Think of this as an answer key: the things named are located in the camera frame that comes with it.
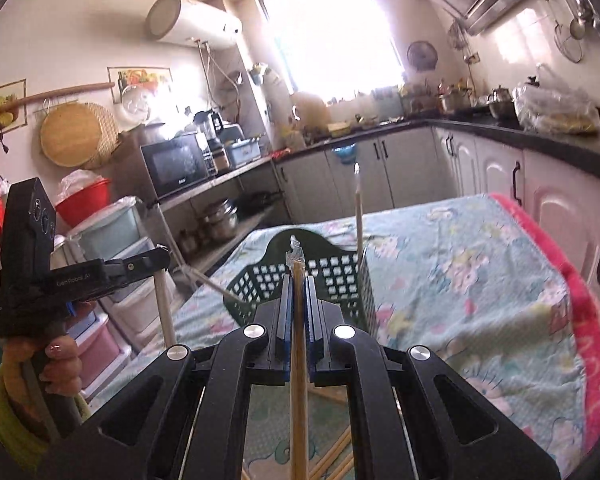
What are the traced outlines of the left hand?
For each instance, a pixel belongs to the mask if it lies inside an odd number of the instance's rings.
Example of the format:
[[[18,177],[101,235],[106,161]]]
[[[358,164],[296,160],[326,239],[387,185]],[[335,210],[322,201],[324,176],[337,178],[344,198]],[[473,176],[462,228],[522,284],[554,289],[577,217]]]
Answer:
[[[42,372],[38,374],[44,391],[67,398],[77,396],[82,388],[82,362],[76,341],[68,335],[58,336],[48,344],[43,344],[42,340],[20,337],[6,340],[1,371],[8,396],[22,405],[32,403],[21,364],[30,360],[38,351],[42,351],[48,359]]]

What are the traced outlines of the yellow sleeve forearm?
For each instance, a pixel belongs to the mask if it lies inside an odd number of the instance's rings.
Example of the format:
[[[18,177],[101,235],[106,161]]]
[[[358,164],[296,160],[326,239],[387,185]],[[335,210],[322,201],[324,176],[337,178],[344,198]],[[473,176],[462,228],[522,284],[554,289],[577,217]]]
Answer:
[[[78,394],[68,398],[76,404],[80,416],[87,420],[91,411],[83,396]],[[0,365],[0,442],[16,464],[29,474],[33,474],[50,448],[50,437],[35,411],[33,402],[22,405],[13,401],[7,394]]]

